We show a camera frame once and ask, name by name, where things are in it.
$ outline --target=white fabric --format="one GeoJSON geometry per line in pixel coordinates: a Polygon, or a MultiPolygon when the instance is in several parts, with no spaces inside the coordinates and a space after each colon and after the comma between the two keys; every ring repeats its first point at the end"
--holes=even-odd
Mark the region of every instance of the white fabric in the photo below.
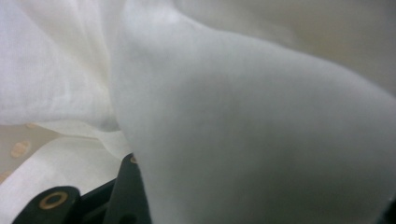
{"type": "Polygon", "coordinates": [[[1,222],[132,150],[154,223],[374,223],[396,190],[395,5],[344,2],[1,1],[0,124],[73,136],[0,185],[1,222]]]}

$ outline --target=white cloth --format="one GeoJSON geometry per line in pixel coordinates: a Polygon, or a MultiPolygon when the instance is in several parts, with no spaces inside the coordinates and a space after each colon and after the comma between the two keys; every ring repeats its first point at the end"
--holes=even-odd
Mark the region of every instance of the white cloth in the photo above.
{"type": "Polygon", "coordinates": [[[395,5],[278,2],[1,1],[0,124],[74,137],[0,186],[0,220],[133,150],[154,223],[375,222],[396,190],[395,5]]]}

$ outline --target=metal grommet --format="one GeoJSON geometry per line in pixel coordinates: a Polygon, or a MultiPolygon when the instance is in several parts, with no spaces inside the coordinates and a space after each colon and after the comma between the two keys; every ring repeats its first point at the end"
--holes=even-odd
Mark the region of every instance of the metal grommet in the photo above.
{"type": "Polygon", "coordinates": [[[64,191],[53,192],[40,201],[39,207],[44,210],[52,209],[64,203],[67,200],[67,197],[68,195],[64,191]]]}
{"type": "Polygon", "coordinates": [[[131,163],[137,164],[136,158],[134,155],[131,156],[131,163]]]}

